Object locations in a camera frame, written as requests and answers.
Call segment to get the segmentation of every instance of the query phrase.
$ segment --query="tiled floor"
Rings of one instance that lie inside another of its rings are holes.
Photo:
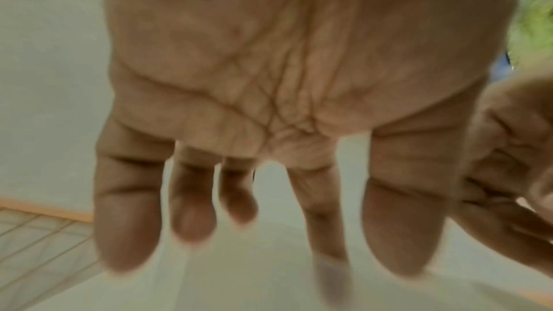
[[[19,311],[101,272],[92,226],[0,208],[0,311]]]

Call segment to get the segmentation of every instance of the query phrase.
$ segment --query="blurred hand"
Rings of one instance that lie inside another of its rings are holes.
[[[491,249],[553,277],[553,61],[490,85],[468,139],[455,220]]]
[[[257,215],[252,172],[274,160],[314,253],[347,260],[336,144],[372,130],[366,240],[392,272],[420,273],[517,1],[105,0],[115,100],[97,144],[101,257],[127,271],[154,251],[173,157],[182,241],[215,230],[217,164],[219,199],[245,225]]]

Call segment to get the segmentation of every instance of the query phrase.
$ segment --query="wrinkled skin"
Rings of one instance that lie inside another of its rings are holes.
[[[553,277],[553,60],[486,89],[465,156],[454,219],[491,249]]]
[[[362,225],[395,274],[421,273],[451,208],[469,116],[518,0],[105,0],[115,90],[97,144],[96,241],[115,271],[161,229],[256,217],[252,171],[287,168],[316,254],[347,260],[335,150],[372,132]]]

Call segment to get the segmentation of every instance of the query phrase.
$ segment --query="floor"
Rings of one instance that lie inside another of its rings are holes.
[[[93,145],[112,98],[101,0],[0,0],[0,38],[0,203],[26,200],[90,212]],[[348,243],[372,259],[359,224],[367,154],[367,137],[350,138],[341,143],[338,161]],[[303,227],[280,166],[259,169],[254,187],[260,220]],[[3,249],[13,248],[0,241]],[[452,223],[433,268],[508,289],[553,290],[551,280],[492,253]]]
[[[0,311],[24,310],[102,271],[92,226],[0,208]]]

